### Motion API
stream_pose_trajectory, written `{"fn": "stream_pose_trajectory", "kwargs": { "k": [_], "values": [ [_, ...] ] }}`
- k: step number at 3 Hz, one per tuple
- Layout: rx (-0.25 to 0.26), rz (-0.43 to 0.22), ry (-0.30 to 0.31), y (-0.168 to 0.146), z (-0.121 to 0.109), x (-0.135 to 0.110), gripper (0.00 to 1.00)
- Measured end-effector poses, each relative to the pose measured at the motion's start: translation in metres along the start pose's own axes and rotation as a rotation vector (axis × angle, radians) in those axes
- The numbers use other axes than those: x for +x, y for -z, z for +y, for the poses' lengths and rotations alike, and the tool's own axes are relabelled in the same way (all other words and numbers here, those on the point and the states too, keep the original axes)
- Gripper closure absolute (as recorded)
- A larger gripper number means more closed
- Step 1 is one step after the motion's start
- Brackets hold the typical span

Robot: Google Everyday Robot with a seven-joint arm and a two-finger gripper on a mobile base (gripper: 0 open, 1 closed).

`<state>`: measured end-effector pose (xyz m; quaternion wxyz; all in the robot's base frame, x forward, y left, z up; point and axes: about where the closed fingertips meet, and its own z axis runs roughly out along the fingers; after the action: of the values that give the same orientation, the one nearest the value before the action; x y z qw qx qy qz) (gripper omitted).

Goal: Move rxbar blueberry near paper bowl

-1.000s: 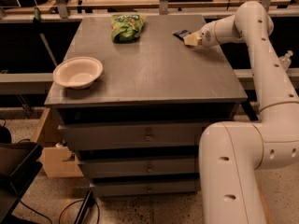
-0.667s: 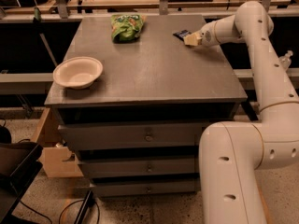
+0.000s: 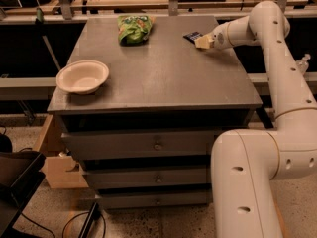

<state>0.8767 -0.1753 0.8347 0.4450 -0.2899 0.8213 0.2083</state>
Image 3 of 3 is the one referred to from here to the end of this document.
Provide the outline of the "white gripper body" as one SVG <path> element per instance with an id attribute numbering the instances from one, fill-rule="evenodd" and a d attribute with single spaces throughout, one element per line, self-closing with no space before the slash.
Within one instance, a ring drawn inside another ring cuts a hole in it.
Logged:
<path id="1" fill-rule="evenodd" d="M 212 47 L 218 50 L 224 50 L 230 47 L 227 35 L 227 26 L 219 25 L 217 26 L 211 34 L 212 37 Z"/>

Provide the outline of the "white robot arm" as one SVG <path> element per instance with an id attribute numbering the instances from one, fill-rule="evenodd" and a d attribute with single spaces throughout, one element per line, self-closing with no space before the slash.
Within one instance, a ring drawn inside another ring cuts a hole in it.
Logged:
<path id="1" fill-rule="evenodd" d="M 296 61 L 285 42 L 289 30 L 280 7 L 263 1 L 195 40 L 199 49 L 259 45 L 274 109 L 273 130 L 230 130 L 214 142 L 217 238 L 283 238 L 269 183 L 317 171 L 317 101 L 304 78 L 308 63 Z"/>

